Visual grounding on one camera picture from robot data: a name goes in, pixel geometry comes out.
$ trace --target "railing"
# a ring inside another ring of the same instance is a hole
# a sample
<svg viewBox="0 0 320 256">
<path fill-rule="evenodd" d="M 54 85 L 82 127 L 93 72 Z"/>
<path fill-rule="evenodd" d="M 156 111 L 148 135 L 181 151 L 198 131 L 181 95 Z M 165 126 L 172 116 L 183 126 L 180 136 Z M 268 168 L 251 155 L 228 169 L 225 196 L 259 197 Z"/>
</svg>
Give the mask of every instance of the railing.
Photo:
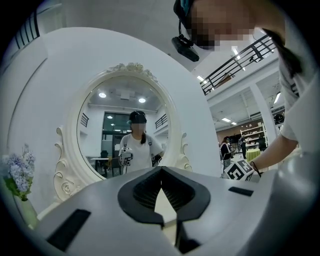
<svg viewBox="0 0 320 256">
<path fill-rule="evenodd" d="M 163 116 L 161 116 L 161 117 L 159 118 L 158 121 L 155 122 L 155 129 L 158 129 L 160 126 L 163 126 L 164 123 L 166 123 L 167 121 L 168 121 L 167 115 L 164 114 Z"/>
<path fill-rule="evenodd" d="M 89 117 L 87 117 L 87 116 L 85 115 L 85 113 L 82 113 L 80 123 L 81 123 L 84 127 L 87 127 L 88 121 L 89 121 Z"/>
<path fill-rule="evenodd" d="M 246 67 L 252 63 L 258 63 L 274 52 L 275 45 L 268 35 L 261 37 L 250 44 L 237 55 L 208 75 L 201 83 L 204 95 L 223 85 L 235 77 L 239 71 L 246 71 Z"/>
<path fill-rule="evenodd" d="M 39 36 L 40 33 L 37 21 L 37 10 L 35 10 L 32 15 L 26 19 L 24 24 L 14 35 L 14 38 L 18 48 L 20 49 Z"/>
</svg>

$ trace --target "store shelf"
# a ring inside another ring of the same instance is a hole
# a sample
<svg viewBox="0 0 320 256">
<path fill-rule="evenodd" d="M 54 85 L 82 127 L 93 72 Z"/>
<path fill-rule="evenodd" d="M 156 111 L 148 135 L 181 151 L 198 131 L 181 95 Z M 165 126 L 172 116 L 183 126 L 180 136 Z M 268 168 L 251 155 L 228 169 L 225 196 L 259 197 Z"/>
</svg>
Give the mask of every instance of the store shelf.
<svg viewBox="0 0 320 256">
<path fill-rule="evenodd" d="M 262 127 L 262 125 L 259 125 L 257 127 L 253 127 L 253 128 L 247 129 L 247 130 L 242 130 L 241 132 L 244 133 L 244 132 L 247 132 L 247 131 L 251 131 L 251 130 L 257 129 L 259 127 Z"/>
<path fill-rule="evenodd" d="M 263 133 L 264 131 L 258 131 L 256 133 L 252 133 L 252 134 L 247 134 L 247 135 L 244 135 L 243 137 L 248 137 L 248 136 L 253 136 L 253 135 L 256 135 L 256 134 L 260 134 L 260 133 Z"/>
<path fill-rule="evenodd" d="M 253 146 L 258 146 L 259 145 L 259 143 L 256 143 L 256 144 L 253 144 L 253 145 L 245 145 L 246 147 L 253 147 Z"/>
<path fill-rule="evenodd" d="M 255 140 L 259 140 L 261 138 L 265 138 L 265 136 L 260 137 L 260 138 L 252 138 L 252 139 L 248 139 L 246 142 L 250 142 L 250 141 L 255 141 Z"/>
</svg>

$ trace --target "ceiling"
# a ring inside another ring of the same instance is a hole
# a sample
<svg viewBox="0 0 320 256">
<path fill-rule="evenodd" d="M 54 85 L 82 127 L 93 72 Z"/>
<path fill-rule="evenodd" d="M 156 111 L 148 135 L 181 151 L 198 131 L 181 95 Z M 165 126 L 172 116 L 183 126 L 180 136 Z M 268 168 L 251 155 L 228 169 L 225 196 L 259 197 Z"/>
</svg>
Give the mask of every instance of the ceiling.
<svg viewBox="0 0 320 256">
<path fill-rule="evenodd" d="M 210 53 L 195 46 L 200 60 L 192 62 L 174 48 L 171 39 L 179 35 L 178 17 L 173 11 L 175 0 L 62 0 L 61 2 L 67 27 L 100 28 L 130 35 L 169 54 L 189 71 Z"/>
<path fill-rule="evenodd" d="M 277 93 L 280 92 L 279 73 L 276 72 L 265 79 L 256 83 L 258 88 L 271 110 L 277 109 L 284 105 L 284 97 L 280 95 L 276 104 L 274 104 Z M 249 88 L 232 95 L 229 99 L 224 100 L 211 108 L 211 114 L 216 130 L 221 131 L 233 127 L 229 122 L 222 118 L 227 118 L 238 125 L 249 122 L 249 114 L 252 119 L 260 113 L 258 104 Z"/>
<path fill-rule="evenodd" d="M 100 97 L 100 93 L 104 93 L 106 97 Z M 140 98 L 144 98 L 145 103 L 140 103 Z M 161 102 L 151 86 L 139 78 L 130 76 L 114 77 L 99 84 L 89 104 L 149 111 L 157 111 L 161 107 Z"/>
</svg>

